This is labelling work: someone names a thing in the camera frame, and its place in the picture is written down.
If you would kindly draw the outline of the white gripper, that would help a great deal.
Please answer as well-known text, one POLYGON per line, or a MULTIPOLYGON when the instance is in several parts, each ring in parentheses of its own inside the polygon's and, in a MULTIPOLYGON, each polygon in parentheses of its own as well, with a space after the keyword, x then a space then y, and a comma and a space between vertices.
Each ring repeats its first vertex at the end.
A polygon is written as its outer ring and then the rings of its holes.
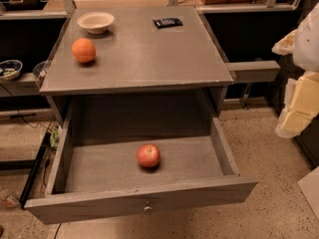
POLYGON ((279 137, 293 138, 319 115, 319 3, 271 51, 281 56, 293 53, 294 64, 306 71, 298 80, 288 79, 275 129, 279 137))

